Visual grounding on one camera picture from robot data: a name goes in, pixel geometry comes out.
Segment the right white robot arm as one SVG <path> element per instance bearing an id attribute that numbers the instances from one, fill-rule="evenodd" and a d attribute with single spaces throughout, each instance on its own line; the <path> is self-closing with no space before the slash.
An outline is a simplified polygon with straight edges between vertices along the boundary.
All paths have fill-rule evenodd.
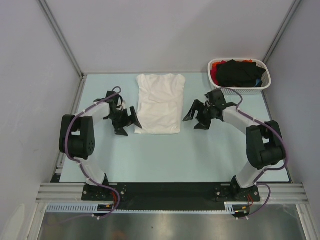
<path id="1" fill-rule="evenodd" d="M 242 201 L 248 196 L 258 180 L 266 173 L 280 171 L 288 164 L 288 151 L 280 126 L 274 121 L 261 121 L 240 109 L 240 103 L 227 102 L 224 87 L 208 92 L 206 102 L 196 99 L 184 122 L 196 119 L 196 130 L 209 130 L 212 120 L 220 120 L 232 125 L 246 136 L 247 163 L 235 175 L 230 184 L 230 194 Z"/>

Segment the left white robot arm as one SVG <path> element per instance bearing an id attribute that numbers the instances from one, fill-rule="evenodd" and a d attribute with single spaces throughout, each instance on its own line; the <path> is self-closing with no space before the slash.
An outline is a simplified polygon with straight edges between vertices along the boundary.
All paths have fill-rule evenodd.
<path id="1" fill-rule="evenodd" d="M 121 88 L 114 87 L 106 93 L 104 98 L 98 98 L 93 104 L 77 114 L 66 114 L 62 117 L 59 151 L 77 164 L 85 176 L 87 185 L 94 187 L 93 194 L 100 200 L 110 196 L 112 188 L 109 185 L 107 174 L 91 159 L 96 148 L 95 125 L 102 120 L 110 120 L 114 134 L 128 136 L 126 127 L 135 125 L 142 128 L 136 110 L 125 106 L 120 95 Z"/>

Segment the white daisy print t-shirt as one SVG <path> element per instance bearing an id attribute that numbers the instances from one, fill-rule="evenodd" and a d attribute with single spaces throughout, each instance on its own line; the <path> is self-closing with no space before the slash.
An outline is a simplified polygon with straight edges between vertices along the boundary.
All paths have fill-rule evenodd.
<path id="1" fill-rule="evenodd" d="M 181 74 L 140 74 L 137 117 L 140 135 L 172 135 L 181 131 L 186 78 Z"/>

